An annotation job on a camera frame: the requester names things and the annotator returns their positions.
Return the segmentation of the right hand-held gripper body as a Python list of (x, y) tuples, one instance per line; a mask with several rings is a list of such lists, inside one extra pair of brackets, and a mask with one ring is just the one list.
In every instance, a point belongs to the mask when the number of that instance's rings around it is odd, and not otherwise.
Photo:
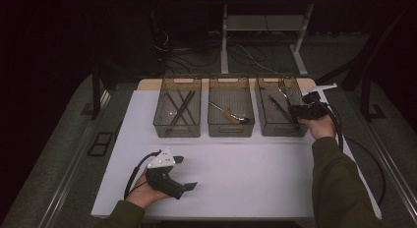
[(333, 85), (319, 85), (310, 88), (302, 89), (303, 105), (298, 105), (297, 111), (300, 118), (307, 120), (318, 120), (331, 112), (325, 102), (321, 102), (319, 95), (320, 90), (327, 90), (336, 88), (337, 84)]

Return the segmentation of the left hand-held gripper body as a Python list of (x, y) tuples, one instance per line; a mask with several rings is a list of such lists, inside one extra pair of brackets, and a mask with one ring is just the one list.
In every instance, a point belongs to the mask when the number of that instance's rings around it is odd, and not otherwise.
[(147, 165), (146, 178), (148, 184), (156, 191), (161, 191), (172, 198), (180, 199), (184, 185), (174, 181), (169, 173), (176, 164), (174, 155), (169, 148), (160, 151), (155, 159)]

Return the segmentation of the aluminium rail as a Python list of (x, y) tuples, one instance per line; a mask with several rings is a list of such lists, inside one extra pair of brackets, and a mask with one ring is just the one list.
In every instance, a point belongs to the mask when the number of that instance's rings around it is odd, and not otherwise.
[(417, 223), (417, 135), (409, 126), (365, 122), (364, 127), (390, 182)]
[[(101, 97), (101, 109), (105, 109), (111, 99), (111, 94), (106, 90)], [(95, 120), (88, 119), (87, 124), (83, 128), (83, 134), (78, 140), (75, 153), (68, 165), (67, 170), (61, 178), (57, 189), (55, 190), (51, 202), (49, 203), (41, 221), (37, 228), (53, 228), (54, 223), (61, 211), (62, 206), (74, 184), (76, 175), (79, 171), (79, 165), (83, 156), (87, 153), (89, 140), (92, 138), (96, 126), (99, 124), (102, 114), (99, 112)]]

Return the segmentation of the translucent orange baby spoon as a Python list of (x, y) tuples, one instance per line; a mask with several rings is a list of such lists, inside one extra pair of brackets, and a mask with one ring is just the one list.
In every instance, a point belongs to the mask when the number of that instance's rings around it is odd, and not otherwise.
[(241, 124), (241, 120), (233, 114), (231, 114), (230, 112), (228, 112), (227, 110), (223, 110), (222, 115), (233, 124)]

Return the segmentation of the knife with wooden handle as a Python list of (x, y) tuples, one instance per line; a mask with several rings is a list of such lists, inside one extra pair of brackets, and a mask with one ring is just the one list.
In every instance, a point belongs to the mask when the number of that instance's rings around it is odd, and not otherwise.
[(273, 104), (273, 106), (281, 112), (281, 114), (290, 122), (295, 124), (296, 120), (294, 119), (294, 117), (292, 115), (290, 115), (289, 113), (287, 113), (283, 107), (272, 97), (272, 96), (268, 96), (268, 99), (270, 100), (270, 102)]

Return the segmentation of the metal spoon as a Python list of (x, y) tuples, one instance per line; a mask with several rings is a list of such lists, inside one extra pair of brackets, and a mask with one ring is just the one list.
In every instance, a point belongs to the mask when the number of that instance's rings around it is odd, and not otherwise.
[(227, 110), (228, 112), (230, 112), (231, 114), (233, 114), (234, 116), (236, 116), (237, 118), (239, 118), (241, 120), (241, 124), (249, 124), (251, 122), (251, 119), (250, 118), (244, 117), (244, 116), (238, 116), (237, 114), (233, 113), (229, 108), (222, 108), (221, 106), (217, 105), (216, 103), (214, 103), (212, 101), (209, 103), (209, 105), (213, 109), (216, 109), (217, 110), (217, 113), (214, 113), (212, 110), (210, 110), (209, 113), (208, 113), (208, 120), (211, 123), (220, 123), (221, 122), (221, 117), (223, 117), (224, 119), (226, 119), (222, 115), (222, 111), (223, 110)]

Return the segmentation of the person's left hand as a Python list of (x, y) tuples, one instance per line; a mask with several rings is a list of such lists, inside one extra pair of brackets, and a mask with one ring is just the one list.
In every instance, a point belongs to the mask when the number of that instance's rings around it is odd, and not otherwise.
[(143, 172), (135, 183), (135, 189), (127, 195), (126, 201), (146, 209), (153, 203), (167, 198), (168, 195), (161, 191), (154, 190), (148, 184), (146, 172)]

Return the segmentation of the black metal stand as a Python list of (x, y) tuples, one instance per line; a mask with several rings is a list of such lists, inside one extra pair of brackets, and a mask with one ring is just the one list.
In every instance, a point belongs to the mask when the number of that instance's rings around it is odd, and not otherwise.
[(90, 115), (96, 119), (101, 110), (101, 97), (106, 90), (114, 90), (117, 86), (117, 75), (107, 62), (97, 63), (91, 71), (92, 82), (92, 104), (83, 110), (83, 114)]
[(342, 88), (361, 88), (360, 112), (370, 112), (371, 83), (379, 85), (407, 120), (417, 121), (417, 1), (380, 7), (369, 22), (371, 32), (358, 55), (316, 79), (324, 84), (343, 74)]

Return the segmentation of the brown wooden chopstick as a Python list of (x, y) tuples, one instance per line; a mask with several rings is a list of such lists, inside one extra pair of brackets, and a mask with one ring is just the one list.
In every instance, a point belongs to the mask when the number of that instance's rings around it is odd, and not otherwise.
[(182, 107), (178, 107), (177, 104), (175, 103), (175, 101), (173, 100), (173, 98), (171, 97), (171, 95), (169, 93), (165, 94), (168, 99), (170, 100), (171, 104), (174, 106), (175, 110), (176, 110), (176, 115), (174, 116), (174, 118), (172, 119), (170, 126), (174, 126), (179, 118), (182, 118), (185, 124), (188, 124), (187, 121), (185, 120), (185, 118), (183, 117), (183, 109)]
[(187, 93), (186, 96), (183, 96), (182, 92), (180, 90), (178, 90), (178, 95), (179, 95), (180, 99), (182, 100), (182, 104), (181, 104), (180, 107), (182, 107), (182, 109), (188, 113), (188, 115), (189, 115), (192, 123), (194, 125), (196, 125), (196, 121), (195, 121), (194, 115), (191, 113), (191, 110), (188, 107), (188, 105), (191, 102), (194, 94), (195, 94), (195, 91), (194, 90), (190, 90)]

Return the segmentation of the smoky transparent plastic bin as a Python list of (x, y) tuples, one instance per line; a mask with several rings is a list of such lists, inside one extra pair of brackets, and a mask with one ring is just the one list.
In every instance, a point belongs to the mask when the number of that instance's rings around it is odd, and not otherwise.
[[(238, 116), (251, 119), (249, 124), (232, 124), (223, 117), (220, 123), (209, 121), (209, 103), (214, 102), (222, 108), (229, 108)], [(211, 75), (208, 83), (208, 134), (213, 138), (249, 138), (253, 133), (255, 117), (250, 92), (249, 79), (246, 76)]]
[(296, 123), (290, 123), (280, 111), (278, 111), (268, 99), (272, 96), (283, 109), (290, 114), (287, 102), (278, 90), (278, 81), (284, 76), (291, 78), (288, 86), (291, 89), (292, 105), (303, 105), (302, 93), (297, 78), (291, 74), (257, 74), (255, 82), (255, 93), (261, 124), (261, 131), (264, 137), (304, 137), (308, 127)]
[[(195, 95), (188, 107), (194, 115), (196, 125), (188, 120), (185, 125), (179, 120), (176, 125), (170, 126), (171, 120), (176, 115), (176, 110), (168, 97), (169, 93), (177, 105), (181, 104), (177, 91), (180, 90), (186, 96), (190, 90)], [(201, 135), (201, 98), (202, 98), (202, 76), (201, 75), (165, 75), (162, 79), (160, 94), (153, 118), (153, 125), (160, 138), (198, 138)]]

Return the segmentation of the person's right hand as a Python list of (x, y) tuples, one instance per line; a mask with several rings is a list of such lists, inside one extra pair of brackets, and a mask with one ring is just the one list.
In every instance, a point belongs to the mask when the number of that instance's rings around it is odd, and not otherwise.
[(318, 120), (298, 118), (298, 122), (309, 128), (310, 133), (315, 140), (326, 137), (334, 138), (336, 136), (335, 126), (329, 115), (326, 115)]

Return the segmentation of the white metal stand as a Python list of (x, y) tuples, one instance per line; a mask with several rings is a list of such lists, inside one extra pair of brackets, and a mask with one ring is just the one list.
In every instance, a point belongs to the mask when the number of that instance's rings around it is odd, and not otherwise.
[(297, 39), (289, 45), (291, 55), (301, 76), (308, 71), (300, 54), (303, 39), (311, 20), (315, 5), (308, 4), (303, 15), (232, 15), (228, 5), (223, 6), (220, 46), (220, 68), (222, 74), (228, 74), (227, 33), (229, 31), (296, 31)]

